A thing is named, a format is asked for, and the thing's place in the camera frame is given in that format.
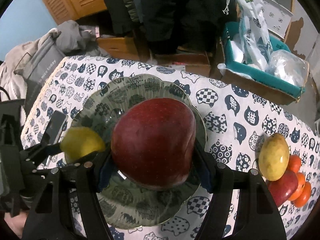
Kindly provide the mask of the person's left hand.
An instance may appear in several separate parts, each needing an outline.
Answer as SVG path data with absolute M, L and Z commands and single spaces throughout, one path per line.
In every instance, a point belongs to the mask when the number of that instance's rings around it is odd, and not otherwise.
M 20 211 L 20 214 L 11 217 L 11 214 L 6 212 L 4 215 L 4 221 L 7 223 L 9 228 L 16 234 L 16 236 L 21 239 L 22 238 L 22 233 L 23 229 L 27 220 L 27 217 L 29 215 L 29 211 Z

